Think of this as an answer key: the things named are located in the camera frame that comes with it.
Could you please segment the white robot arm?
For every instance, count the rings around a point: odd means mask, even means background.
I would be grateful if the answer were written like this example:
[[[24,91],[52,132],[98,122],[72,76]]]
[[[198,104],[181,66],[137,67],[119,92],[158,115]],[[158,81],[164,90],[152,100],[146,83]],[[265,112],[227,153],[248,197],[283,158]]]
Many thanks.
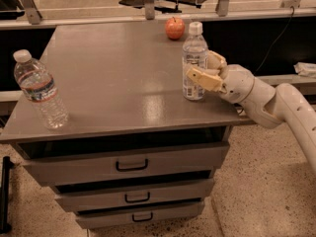
[[[240,105],[248,118],[265,128],[286,122],[316,173],[316,113],[294,86],[281,83],[273,87],[241,65],[228,65],[223,56],[211,50],[206,69],[189,64],[185,75],[204,90]]]

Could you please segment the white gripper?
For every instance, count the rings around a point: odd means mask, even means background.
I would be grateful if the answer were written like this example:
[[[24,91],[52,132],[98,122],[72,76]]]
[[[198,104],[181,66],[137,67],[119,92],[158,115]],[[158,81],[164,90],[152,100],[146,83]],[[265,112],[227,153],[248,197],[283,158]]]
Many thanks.
[[[190,66],[186,76],[206,91],[219,92],[223,100],[231,104],[240,103],[250,94],[255,77],[241,65],[232,64],[227,66],[222,79],[219,74],[226,66],[226,59],[210,50],[207,53],[207,71]]]

